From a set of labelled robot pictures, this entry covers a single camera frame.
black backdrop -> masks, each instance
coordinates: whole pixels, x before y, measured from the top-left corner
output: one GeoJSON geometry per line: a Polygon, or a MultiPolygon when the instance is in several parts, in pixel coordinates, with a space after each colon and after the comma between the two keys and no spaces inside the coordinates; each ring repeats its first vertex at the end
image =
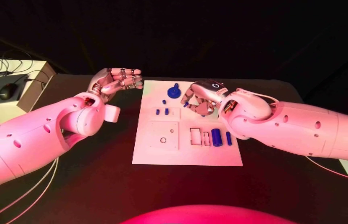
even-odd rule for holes
{"type": "Polygon", "coordinates": [[[21,47],[74,74],[129,67],[146,76],[279,79],[305,97],[348,62],[347,0],[0,0],[0,6],[4,50],[21,47]]]}

computer mouse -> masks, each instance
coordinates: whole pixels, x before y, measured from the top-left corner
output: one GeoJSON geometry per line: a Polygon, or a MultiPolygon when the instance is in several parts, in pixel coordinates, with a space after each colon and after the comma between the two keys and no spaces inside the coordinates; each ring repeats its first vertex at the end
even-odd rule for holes
{"type": "Polygon", "coordinates": [[[14,97],[18,87],[19,86],[15,83],[9,83],[4,86],[4,88],[0,89],[2,100],[9,100],[14,97]]]}

dark table surface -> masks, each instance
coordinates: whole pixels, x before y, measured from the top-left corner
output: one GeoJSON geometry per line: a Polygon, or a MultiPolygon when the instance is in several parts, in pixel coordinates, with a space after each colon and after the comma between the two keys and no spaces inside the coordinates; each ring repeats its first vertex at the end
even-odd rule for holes
{"type": "MultiPolygon", "coordinates": [[[[35,109],[84,92],[90,80],[92,76],[58,74],[35,109]]],[[[242,87],[281,101],[302,102],[287,82],[217,80],[229,89],[242,87]]],[[[15,223],[119,223],[157,209],[190,204],[246,207],[301,223],[348,222],[348,179],[321,169],[304,156],[269,148],[253,139],[239,141],[243,167],[133,165],[141,101],[142,90],[118,93],[110,104],[122,108],[119,122],[106,122],[99,133],[60,157],[48,192],[15,223]]],[[[343,171],[339,160],[324,162],[343,171]]],[[[0,207],[27,192],[47,170],[48,166],[0,186],[0,207]]],[[[27,209],[47,183],[0,214],[2,223],[27,209]]]]}

robotic hand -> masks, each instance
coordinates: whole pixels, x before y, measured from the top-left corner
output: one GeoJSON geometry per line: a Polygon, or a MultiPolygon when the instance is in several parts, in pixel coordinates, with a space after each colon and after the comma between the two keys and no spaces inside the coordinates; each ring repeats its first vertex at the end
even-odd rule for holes
{"type": "Polygon", "coordinates": [[[53,162],[99,132],[105,120],[118,122],[120,108],[106,103],[118,91],[142,89],[141,81],[141,70],[105,68],[87,92],[0,125],[0,184],[53,162]]]}
{"type": "Polygon", "coordinates": [[[255,138],[294,154],[348,159],[348,116],[246,91],[230,92],[213,80],[196,82],[183,104],[201,115],[219,109],[220,121],[242,140],[255,138]],[[190,104],[196,95],[200,105],[190,104]],[[268,103],[262,97],[275,101],[268,103]]]}

white robotic arm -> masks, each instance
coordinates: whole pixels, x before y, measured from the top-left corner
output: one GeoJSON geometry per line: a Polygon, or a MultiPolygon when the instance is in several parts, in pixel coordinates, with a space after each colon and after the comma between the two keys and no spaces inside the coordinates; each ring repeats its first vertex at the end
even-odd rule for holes
{"type": "Polygon", "coordinates": [[[120,108],[106,103],[119,90],[142,88],[139,74],[141,70],[103,69],[87,92],[0,125],[0,184],[53,162],[99,132],[105,120],[118,122],[120,108]]]}
{"type": "Polygon", "coordinates": [[[291,102],[243,89],[230,92],[219,82],[196,82],[183,98],[196,95],[200,105],[187,104],[201,115],[219,108],[220,121],[239,139],[258,139],[294,154],[348,159],[348,116],[324,108],[291,102]],[[271,98],[269,104],[261,96],[271,98]]]}

